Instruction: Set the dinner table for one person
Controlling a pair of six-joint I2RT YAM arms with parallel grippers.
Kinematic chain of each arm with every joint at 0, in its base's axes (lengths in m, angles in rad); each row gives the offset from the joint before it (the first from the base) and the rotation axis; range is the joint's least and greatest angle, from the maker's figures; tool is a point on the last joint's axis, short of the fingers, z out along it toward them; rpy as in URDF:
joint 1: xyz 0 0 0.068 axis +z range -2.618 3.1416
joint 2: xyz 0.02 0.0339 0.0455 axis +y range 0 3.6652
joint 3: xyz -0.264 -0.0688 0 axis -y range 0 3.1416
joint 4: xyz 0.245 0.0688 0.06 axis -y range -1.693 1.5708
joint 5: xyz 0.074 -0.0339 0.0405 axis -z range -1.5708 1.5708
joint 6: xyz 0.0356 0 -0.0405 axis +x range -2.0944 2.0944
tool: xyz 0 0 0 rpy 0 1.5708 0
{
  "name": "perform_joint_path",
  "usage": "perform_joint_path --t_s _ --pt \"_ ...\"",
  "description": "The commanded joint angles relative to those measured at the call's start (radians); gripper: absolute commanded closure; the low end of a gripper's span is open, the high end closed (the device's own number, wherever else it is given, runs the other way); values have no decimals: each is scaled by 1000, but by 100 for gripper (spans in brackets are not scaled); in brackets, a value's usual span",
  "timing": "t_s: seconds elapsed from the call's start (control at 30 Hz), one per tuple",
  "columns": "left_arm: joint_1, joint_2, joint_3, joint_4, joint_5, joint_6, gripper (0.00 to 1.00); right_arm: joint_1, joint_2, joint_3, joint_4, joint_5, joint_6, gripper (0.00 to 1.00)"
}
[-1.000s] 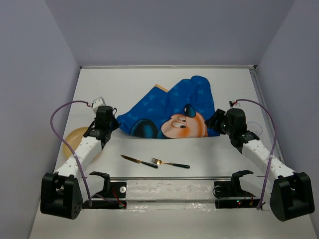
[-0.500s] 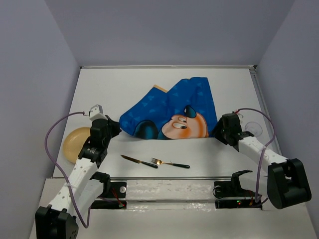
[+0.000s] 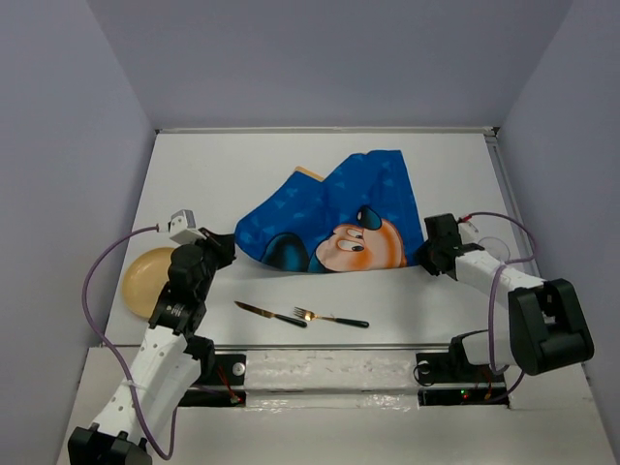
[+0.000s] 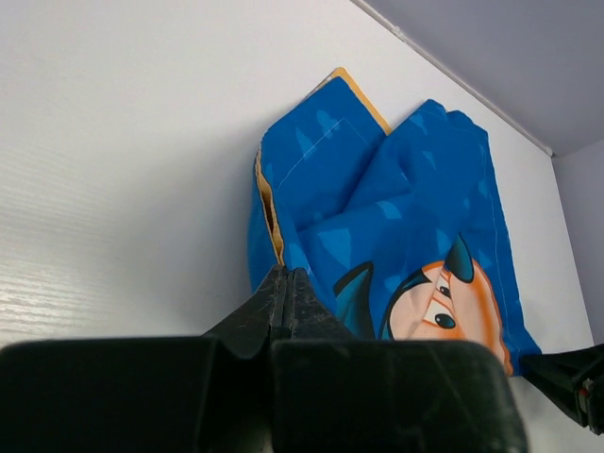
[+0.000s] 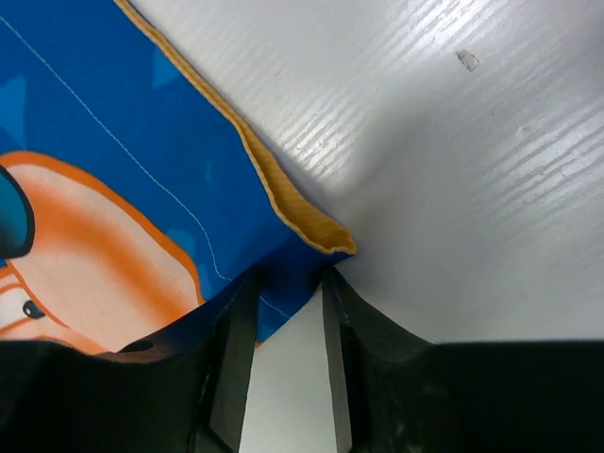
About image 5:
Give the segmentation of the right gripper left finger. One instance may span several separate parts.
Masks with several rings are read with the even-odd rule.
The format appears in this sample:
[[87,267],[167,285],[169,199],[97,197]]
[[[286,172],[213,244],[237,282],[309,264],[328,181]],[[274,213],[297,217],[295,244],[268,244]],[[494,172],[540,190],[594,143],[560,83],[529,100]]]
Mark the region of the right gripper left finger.
[[260,277],[116,353],[50,341],[1,345],[5,452],[236,452],[255,349]]

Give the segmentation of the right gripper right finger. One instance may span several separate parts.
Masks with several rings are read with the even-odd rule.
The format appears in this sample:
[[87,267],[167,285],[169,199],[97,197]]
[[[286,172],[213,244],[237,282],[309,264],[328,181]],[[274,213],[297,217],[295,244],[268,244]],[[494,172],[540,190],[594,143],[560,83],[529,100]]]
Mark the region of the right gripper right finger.
[[322,276],[341,452],[599,452],[600,341],[434,344]]

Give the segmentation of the blue cartoon placemat cloth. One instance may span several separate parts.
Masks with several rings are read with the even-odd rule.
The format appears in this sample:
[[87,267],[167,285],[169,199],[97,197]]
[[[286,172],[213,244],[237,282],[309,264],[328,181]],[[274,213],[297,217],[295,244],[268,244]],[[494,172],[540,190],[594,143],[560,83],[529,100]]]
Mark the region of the blue cartoon placemat cloth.
[[131,3],[2,3],[3,340],[116,352],[255,268],[264,341],[355,251]]

